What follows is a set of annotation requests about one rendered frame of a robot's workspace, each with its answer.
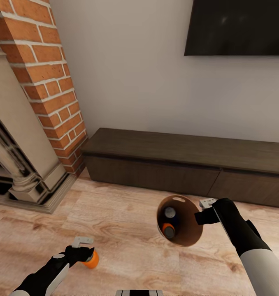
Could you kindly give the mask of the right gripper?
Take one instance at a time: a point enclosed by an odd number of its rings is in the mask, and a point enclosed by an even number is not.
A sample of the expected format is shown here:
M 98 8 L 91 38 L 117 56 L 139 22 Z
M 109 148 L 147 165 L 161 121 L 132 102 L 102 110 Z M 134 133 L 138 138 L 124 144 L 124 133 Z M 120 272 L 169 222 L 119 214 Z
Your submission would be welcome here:
M 204 224 L 213 224 L 213 223 L 217 223 L 216 221 L 212 220 L 212 218 L 209 216 L 209 211 L 210 208 L 195 213 L 195 217 L 196 217 L 196 221 L 198 222 L 199 225 L 204 225 Z

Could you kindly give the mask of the trash can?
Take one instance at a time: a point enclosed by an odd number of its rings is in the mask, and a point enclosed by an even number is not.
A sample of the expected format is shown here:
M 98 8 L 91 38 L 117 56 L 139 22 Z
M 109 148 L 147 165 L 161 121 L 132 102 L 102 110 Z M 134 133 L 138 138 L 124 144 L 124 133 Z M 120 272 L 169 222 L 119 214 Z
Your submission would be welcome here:
M 185 202 L 174 199 L 174 197 L 184 199 Z M 167 220 L 165 217 L 165 209 L 167 207 L 174 208 L 180 218 L 179 225 L 175 227 L 176 235 L 171 239 L 167 239 L 159 227 L 161 221 Z M 195 217 L 195 213 L 198 212 L 200 211 L 197 206 L 186 197 L 175 194 L 165 197 L 159 204 L 156 212 L 157 227 L 160 234 L 170 243 L 179 247 L 195 245 L 203 233 L 203 225 L 199 225 Z

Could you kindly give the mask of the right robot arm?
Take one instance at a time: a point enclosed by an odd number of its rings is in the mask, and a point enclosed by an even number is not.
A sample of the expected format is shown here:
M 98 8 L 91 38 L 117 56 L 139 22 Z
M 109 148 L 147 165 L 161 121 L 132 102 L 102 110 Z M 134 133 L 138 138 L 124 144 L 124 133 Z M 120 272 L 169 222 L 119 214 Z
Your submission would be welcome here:
M 279 296 L 279 259 L 229 198 L 202 199 L 195 213 L 199 225 L 221 222 L 242 261 L 257 296 Z

